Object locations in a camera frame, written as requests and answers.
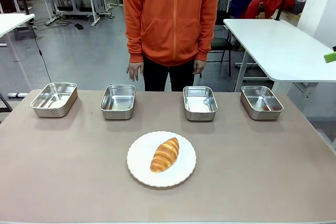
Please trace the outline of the person's left hand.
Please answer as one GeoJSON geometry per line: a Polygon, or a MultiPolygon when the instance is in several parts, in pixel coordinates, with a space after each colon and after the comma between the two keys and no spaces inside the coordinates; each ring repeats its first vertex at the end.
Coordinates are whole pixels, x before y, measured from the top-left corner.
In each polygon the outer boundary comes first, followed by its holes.
{"type": "Polygon", "coordinates": [[[193,74],[201,74],[206,66],[206,61],[194,60],[193,74]]]}

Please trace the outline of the person's right hand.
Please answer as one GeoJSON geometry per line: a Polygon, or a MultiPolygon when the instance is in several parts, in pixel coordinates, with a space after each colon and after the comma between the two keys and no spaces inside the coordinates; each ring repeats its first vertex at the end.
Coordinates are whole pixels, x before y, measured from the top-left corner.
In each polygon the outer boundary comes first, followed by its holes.
{"type": "Polygon", "coordinates": [[[143,74],[143,62],[129,62],[127,67],[127,74],[131,81],[138,81],[139,75],[143,74]]]}

